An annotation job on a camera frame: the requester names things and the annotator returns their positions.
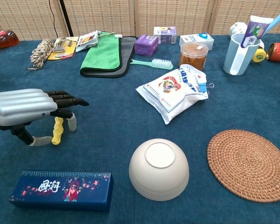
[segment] beige woven screen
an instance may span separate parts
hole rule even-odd
[[[235,22],[248,24],[250,15],[275,18],[280,0],[216,0],[210,20],[210,34],[229,34]],[[280,23],[270,33],[280,33]]]
[[[214,0],[135,0],[136,35],[176,26],[178,35],[206,32]]]
[[[65,0],[74,36],[100,30],[135,35],[133,0]]]
[[[58,36],[68,36],[58,0],[51,0],[50,5]],[[49,1],[0,0],[0,31],[7,29],[13,30],[20,40],[56,38]]]

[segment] rattan placemat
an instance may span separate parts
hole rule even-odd
[[[280,150],[243,130],[216,134],[207,149],[210,170],[228,190],[248,200],[280,200]]]

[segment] robotic hand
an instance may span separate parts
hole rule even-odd
[[[75,98],[64,91],[44,92],[40,89],[24,89],[0,92],[0,130],[10,130],[29,146],[49,144],[52,137],[36,138],[25,129],[32,121],[55,116],[66,118],[69,129],[74,132],[77,121],[74,113],[65,107],[88,106],[85,100]]]

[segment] orange can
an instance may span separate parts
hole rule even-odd
[[[266,54],[267,60],[280,62],[280,43],[272,43]]]

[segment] coiled rope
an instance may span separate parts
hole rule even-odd
[[[26,68],[27,70],[38,70],[41,69],[50,56],[53,50],[53,42],[51,39],[44,39],[38,44],[37,48],[32,51],[30,61],[33,64],[33,68]]]

